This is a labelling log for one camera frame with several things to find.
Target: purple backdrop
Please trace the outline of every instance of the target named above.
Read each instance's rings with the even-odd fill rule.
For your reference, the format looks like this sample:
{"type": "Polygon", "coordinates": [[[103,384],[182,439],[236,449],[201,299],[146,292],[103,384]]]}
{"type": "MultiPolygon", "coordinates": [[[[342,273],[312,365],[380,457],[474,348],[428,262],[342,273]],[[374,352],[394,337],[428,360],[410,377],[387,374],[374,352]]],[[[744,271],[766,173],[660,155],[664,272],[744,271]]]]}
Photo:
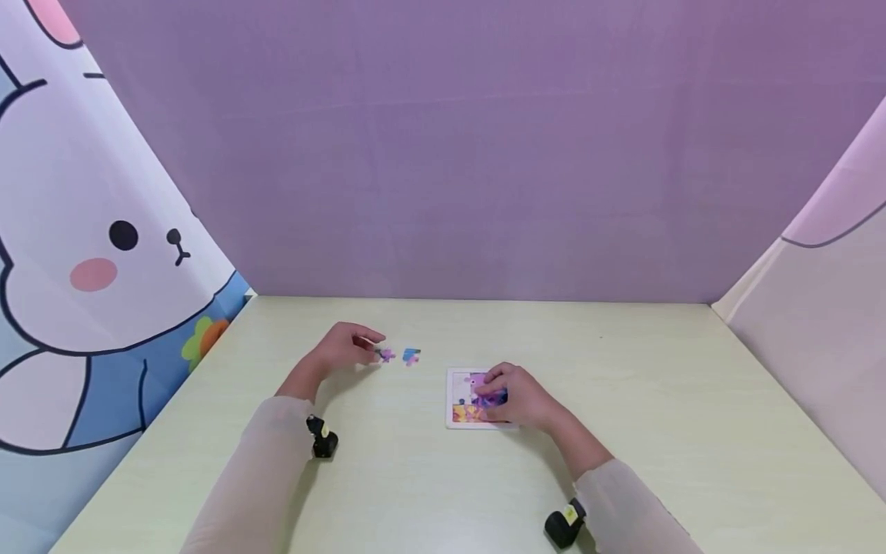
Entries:
{"type": "Polygon", "coordinates": [[[259,293],[716,300],[886,92],[882,0],[77,0],[259,293]]]}

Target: right hand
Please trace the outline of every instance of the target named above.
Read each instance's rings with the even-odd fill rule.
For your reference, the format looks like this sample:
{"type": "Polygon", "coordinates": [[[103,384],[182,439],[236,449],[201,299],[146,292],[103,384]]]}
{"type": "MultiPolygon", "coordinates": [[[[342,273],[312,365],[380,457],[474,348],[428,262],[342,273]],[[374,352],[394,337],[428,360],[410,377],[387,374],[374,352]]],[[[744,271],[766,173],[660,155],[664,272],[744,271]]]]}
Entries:
{"type": "Polygon", "coordinates": [[[512,363],[502,362],[493,367],[478,386],[477,394],[492,394],[508,389],[508,401],[501,406],[486,408],[487,421],[510,421],[547,432],[563,406],[551,396],[529,371],[512,363]]]}

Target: white sleeve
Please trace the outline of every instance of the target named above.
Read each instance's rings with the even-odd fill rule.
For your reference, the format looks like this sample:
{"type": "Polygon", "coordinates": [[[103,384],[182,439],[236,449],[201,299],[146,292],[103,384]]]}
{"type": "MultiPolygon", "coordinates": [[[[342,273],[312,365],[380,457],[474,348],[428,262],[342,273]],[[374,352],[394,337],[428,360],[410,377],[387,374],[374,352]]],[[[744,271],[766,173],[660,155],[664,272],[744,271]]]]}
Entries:
{"type": "Polygon", "coordinates": [[[575,483],[601,554],[703,554],[626,464],[610,460],[575,483]]]}
{"type": "Polygon", "coordinates": [[[182,554],[274,554],[314,436],[311,402],[268,398],[255,411],[182,546],[182,554]]]}

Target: yellow label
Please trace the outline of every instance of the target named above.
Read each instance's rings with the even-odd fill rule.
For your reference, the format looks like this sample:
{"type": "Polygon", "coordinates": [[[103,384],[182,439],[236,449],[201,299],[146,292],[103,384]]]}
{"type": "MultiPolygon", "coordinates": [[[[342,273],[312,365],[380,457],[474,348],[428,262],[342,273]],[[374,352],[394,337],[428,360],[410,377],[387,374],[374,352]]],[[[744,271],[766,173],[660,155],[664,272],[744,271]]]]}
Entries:
{"type": "Polygon", "coordinates": [[[575,511],[575,507],[572,504],[567,504],[565,508],[563,508],[563,516],[566,518],[566,523],[570,526],[575,523],[575,520],[579,518],[579,513],[575,511]]]}

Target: table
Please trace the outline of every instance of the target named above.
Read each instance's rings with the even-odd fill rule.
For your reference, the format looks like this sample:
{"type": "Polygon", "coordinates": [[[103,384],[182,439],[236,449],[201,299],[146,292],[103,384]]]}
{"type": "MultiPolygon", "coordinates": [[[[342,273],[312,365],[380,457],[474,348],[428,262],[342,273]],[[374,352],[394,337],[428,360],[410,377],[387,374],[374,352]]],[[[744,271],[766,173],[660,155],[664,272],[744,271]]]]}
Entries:
{"type": "MultiPolygon", "coordinates": [[[[706,554],[886,544],[886,504],[705,306],[257,297],[53,552],[178,551],[255,407],[338,320],[421,361],[321,391],[341,443],[299,484],[291,552],[552,552],[542,524],[571,495],[553,445],[444,427],[447,368],[502,360],[586,422],[706,554]]],[[[583,535],[574,550],[592,552],[583,535]]]]}

